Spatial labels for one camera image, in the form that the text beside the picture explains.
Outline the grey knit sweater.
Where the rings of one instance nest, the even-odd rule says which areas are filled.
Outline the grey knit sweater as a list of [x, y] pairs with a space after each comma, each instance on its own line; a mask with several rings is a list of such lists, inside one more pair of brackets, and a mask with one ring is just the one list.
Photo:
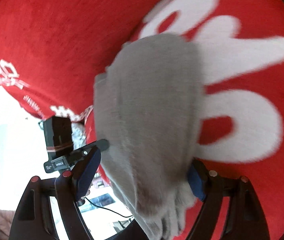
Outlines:
[[196, 155], [203, 103], [194, 43], [173, 34], [132, 42], [95, 79], [101, 165], [117, 198], [149, 239], [172, 239], [195, 201], [186, 174]]

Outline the floral white-green quilt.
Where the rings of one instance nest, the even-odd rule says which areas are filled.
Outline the floral white-green quilt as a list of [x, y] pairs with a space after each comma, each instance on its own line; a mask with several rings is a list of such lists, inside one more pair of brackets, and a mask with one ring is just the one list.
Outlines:
[[86, 145], [86, 132], [85, 127], [83, 124], [79, 122], [72, 122], [71, 123], [71, 130], [72, 130], [72, 141], [74, 145], [74, 149], [81, 148]]

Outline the red printed bed blanket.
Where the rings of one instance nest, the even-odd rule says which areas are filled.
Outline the red printed bed blanket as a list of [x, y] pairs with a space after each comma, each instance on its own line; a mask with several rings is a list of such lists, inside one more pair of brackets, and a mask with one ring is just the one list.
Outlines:
[[284, 234], [284, 0], [0, 0], [0, 87], [40, 119], [97, 138], [94, 84], [124, 46], [159, 34], [194, 43], [202, 72], [193, 159], [247, 177], [270, 239]]

